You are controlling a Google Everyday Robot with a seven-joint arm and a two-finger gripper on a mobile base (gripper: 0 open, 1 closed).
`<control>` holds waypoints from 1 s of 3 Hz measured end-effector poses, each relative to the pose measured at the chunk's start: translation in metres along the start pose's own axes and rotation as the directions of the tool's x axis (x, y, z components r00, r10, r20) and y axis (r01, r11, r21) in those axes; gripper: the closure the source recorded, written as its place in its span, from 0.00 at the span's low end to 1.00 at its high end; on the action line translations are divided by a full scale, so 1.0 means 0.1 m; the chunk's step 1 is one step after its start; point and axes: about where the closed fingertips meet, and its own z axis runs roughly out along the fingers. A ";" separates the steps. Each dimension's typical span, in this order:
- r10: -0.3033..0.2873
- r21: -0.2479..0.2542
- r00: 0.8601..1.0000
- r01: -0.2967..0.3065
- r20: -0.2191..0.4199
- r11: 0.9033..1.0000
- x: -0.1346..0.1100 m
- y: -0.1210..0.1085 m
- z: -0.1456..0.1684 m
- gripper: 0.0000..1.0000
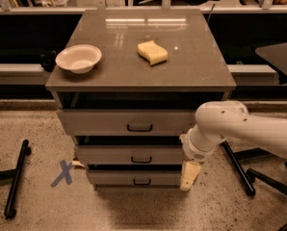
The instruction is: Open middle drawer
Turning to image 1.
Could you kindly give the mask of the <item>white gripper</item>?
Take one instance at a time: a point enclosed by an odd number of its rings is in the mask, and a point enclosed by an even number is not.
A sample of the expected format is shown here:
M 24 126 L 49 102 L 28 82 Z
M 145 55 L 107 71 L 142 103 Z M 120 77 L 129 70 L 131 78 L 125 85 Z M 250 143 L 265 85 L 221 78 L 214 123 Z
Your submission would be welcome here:
M 190 129 L 182 134 L 179 139 L 182 143 L 182 150 L 185 159 L 181 170 L 180 190 L 189 191 L 199 175 L 201 165 L 212 153 L 215 143 L 209 140 L 197 128 Z

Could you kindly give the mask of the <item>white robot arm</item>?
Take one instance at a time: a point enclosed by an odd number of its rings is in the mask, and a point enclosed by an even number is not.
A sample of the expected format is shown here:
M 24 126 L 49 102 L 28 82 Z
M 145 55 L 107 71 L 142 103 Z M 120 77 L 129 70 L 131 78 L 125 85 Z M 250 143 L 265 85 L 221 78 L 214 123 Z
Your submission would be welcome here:
M 287 160 L 287 118 L 250 115 L 239 101 L 211 101 L 197 108 L 195 120 L 179 137 L 184 153 L 181 191 L 193 186 L 201 165 L 227 139 L 250 142 Z

